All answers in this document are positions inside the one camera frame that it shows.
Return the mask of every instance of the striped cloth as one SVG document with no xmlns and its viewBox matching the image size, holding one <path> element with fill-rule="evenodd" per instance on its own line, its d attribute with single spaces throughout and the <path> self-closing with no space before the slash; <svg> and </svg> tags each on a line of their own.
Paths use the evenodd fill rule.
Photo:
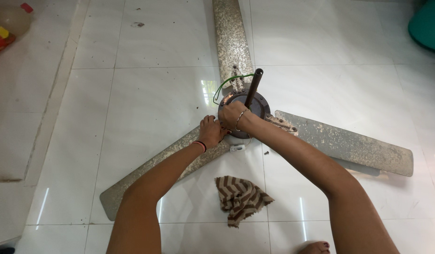
<svg viewBox="0 0 435 254">
<path fill-rule="evenodd" d="M 238 227 L 240 221 L 261 211 L 274 201 L 252 182 L 232 176 L 214 179 L 221 200 L 222 211 L 230 211 L 228 226 Z"/>
</svg>

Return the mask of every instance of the metal rod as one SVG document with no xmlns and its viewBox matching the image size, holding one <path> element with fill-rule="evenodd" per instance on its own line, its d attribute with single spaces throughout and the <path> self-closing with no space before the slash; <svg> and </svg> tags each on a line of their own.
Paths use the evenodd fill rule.
<svg viewBox="0 0 435 254">
<path fill-rule="evenodd" d="M 252 83 L 250 84 L 249 92 L 247 93 L 246 102 L 244 102 L 244 106 L 246 106 L 246 108 L 249 108 L 252 104 L 252 100 L 254 99 L 258 84 L 260 83 L 261 76 L 263 76 L 263 70 L 260 68 L 256 69 L 254 72 L 254 78 L 252 78 Z"/>
</svg>

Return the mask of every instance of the white tile floor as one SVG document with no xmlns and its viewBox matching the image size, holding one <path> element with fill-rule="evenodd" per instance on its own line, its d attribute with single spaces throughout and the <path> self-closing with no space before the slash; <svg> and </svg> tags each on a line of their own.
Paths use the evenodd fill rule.
<svg viewBox="0 0 435 254">
<path fill-rule="evenodd" d="M 435 54 L 407 34 L 412 5 L 240 6 L 272 111 L 413 151 L 411 178 L 351 173 L 401 253 L 435 253 Z M 104 253 L 112 222 L 99 194 L 216 114 L 211 1 L 91 0 L 73 68 L 17 253 Z M 276 201 L 230 229 L 213 184 L 222 175 L 249 179 Z M 325 196 L 256 140 L 174 185 L 158 210 L 164 253 L 293 253 L 316 240 L 335 252 Z"/>
</svg>

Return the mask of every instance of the plastic bottle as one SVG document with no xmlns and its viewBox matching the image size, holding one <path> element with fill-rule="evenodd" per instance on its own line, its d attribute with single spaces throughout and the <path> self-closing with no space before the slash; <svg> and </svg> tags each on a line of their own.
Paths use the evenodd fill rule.
<svg viewBox="0 0 435 254">
<path fill-rule="evenodd" d="M 28 31 L 33 11 L 29 4 L 0 5 L 0 51 Z"/>
</svg>

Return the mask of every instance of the bracelet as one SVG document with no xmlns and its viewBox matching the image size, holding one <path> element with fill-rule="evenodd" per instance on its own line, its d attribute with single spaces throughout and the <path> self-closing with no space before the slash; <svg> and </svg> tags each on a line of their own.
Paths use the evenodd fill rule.
<svg viewBox="0 0 435 254">
<path fill-rule="evenodd" d="M 244 112 L 246 112 L 247 110 L 249 110 L 249 109 L 246 108 L 245 110 L 243 110 L 243 112 L 241 112 L 241 115 L 238 117 L 237 123 L 235 124 L 235 130 L 240 131 L 240 130 L 238 130 L 238 128 L 237 128 L 237 126 L 238 126 L 238 121 L 240 120 L 240 118 L 241 118 L 241 116 L 244 114 Z"/>
<path fill-rule="evenodd" d="M 201 142 L 201 141 L 193 141 L 191 144 L 194 144 L 194 143 L 199 144 L 199 145 L 201 145 L 203 147 L 203 153 L 205 153 L 207 151 L 207 146 L 203 142 Z"/>
</svg>

